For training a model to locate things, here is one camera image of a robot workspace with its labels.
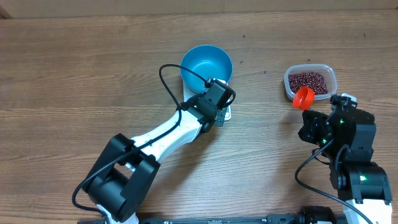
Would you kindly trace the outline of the red measuring scoop blue handle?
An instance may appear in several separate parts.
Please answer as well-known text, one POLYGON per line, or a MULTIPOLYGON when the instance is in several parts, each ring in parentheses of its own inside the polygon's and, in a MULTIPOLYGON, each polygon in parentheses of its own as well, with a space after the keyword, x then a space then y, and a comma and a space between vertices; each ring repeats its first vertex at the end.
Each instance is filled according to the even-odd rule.
POLYGON ((303 86, 299 89, 293 98, 293 107, 300 110, 309 110, 315 100, 315 92, 303 86))

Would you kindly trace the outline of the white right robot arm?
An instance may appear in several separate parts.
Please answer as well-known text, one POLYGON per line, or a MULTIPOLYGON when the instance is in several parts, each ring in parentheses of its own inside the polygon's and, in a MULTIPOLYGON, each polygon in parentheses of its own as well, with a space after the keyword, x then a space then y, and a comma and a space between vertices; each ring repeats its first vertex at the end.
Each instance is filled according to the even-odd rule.
POLYGON ((346 93, 332 95, 331 113, 304 110, 301 140, 319 149, 310 160, 328 158, 330 182, 337 196, 311 187, 306 189, 342 204, 348 223, 391 223, 392 193, 386 171, 373 162, 376 135, 373 114, 358 108, 356 98, 346 93))

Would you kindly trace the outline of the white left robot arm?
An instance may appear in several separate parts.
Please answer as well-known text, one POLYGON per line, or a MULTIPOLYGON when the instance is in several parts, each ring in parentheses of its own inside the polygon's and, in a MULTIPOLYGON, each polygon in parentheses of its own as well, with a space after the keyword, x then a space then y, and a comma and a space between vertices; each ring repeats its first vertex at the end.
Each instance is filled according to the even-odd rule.
POLYGON ((184 144, 222 126, 236 93, 221 80, 177 106, 164 124, 141 136, 113 136, 91 168, 81 189, 96 204, 105 223, 137 223, 136 211, 144 201, 161 162, 184 144))

